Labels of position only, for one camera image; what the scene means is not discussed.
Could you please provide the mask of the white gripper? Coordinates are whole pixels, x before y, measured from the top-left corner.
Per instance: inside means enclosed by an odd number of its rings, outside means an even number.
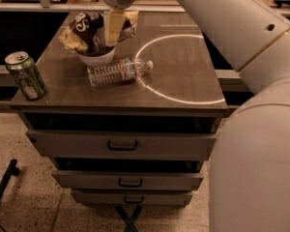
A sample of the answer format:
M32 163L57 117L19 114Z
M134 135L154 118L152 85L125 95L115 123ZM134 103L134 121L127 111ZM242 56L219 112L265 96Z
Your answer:
M134 0L103 0L110 8L119 10L110 10L104 13L104 38L108 47L114 46L119 39L125 20L134 25L139 17L139 11L123 12L132 5Z

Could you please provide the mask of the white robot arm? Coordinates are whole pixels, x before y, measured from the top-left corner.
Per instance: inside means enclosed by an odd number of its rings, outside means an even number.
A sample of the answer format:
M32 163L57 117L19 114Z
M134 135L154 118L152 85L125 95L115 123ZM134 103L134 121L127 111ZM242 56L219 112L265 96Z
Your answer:
M209 166L210 232L290 232L290 20L259 0L177 0L249 97Z

